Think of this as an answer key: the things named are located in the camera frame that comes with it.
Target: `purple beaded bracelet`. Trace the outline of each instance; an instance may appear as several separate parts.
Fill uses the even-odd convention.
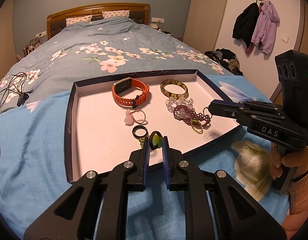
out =
[[[176,111],[179,111],[181,109],[184,109],[185,113],[189,114],[191,118],[181,118],[175,114]],[[192,125],[192,119],[198,119],[199,121],[205,121],[204,126],[210,123],[210,117],[208,114],[204,115],[202,113],[196,114],[194,110],[189,109],[185,105],[178,105],[174,108],[173,111],[174,118],[180,121],[184,121],[185,124],[191,126]]]

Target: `camera lens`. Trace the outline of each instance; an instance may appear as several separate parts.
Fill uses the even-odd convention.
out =
[[[281,77],[281,66],[278,65],[277,69],[278,69],[278,75]]]
[[[288,78],[288,68],[286,64],[283,64],[283,74],[284,74],[284,78]]]
[[[289,65],[289,68],[290,68],[290,75],[292,76],[292,78],[295,78],[296,77],[296,69],[295,69],[295,66],[293,64],[290,64]]]

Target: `orange watch strap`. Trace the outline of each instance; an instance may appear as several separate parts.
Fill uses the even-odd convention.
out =
[[[112,86],[112,95],[115,100],[115,102],[122,106],[138,106],[141,103],[143,103],[149,94],[150,86],[148,84],[144,84],[143,82],[132,78],[132,87],[138,87],[140,88],[143,93],[139,96],[137,96],[135,99],[128,99],[128,98],[122,98],[118,96],[115,92],[115,86]]]

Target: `metal screw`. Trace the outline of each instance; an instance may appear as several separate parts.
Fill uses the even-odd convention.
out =
[[[124,167],[129,169],[131,167],[133,167],[134,163],[133,162],[130,162],[130,161],[126,161],[124,162]]]
[[[216,175],[220,178],[225,178],[226,172],[225,171],[218,171],[218,172],[216,172]]]
[[[89,171],[88,173],[86,173],[86,177],[88,177],[89,179],[92,179],[96,176],[96,172],[94,171]]]
[[[185,168],[185,167],[188,167],[189,162],[188,162],[188,161],[180,161],[180,162],[179,162],[179,165],[180,165],[182,168]]]

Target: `smartwatch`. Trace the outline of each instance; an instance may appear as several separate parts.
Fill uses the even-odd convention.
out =
[[[128,90],[131,87],[140,88],[142,90],[142,94],[137,95],[134,99],[122,98],[118,95]],[[131,106],[132,108],[136,108],[136,106],[145,102],[149,94],[149,91],[150,91],[150,86],[148,84],[144,84],[143,82],[130,77],[117,81],[112,86],[112,95],[115,102],[122,106]]]

